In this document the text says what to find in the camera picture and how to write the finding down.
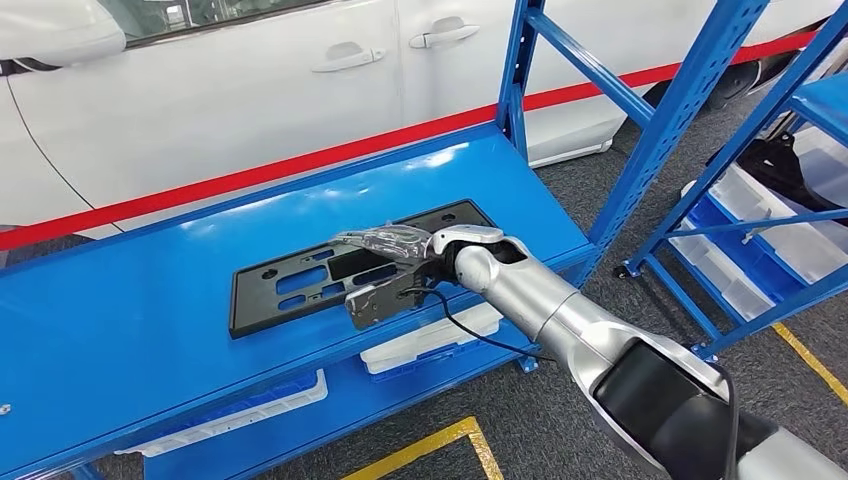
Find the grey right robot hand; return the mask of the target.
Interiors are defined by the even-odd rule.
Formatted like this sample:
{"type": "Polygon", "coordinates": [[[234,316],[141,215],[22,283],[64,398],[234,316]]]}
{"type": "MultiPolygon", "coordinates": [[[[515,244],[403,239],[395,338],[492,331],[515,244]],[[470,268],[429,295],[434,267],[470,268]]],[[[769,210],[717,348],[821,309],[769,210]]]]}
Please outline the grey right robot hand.
{"type": "Polygon", "coordinates": [[[426,277],[438,276],[438,261],[432,251],[433,234],[421,228],[403,224],[386,224],[363,230],[348,230],[335,234],[330,244],[349,245],[368,250],[400,265],[400,271],[413,271],[426,277]]]}

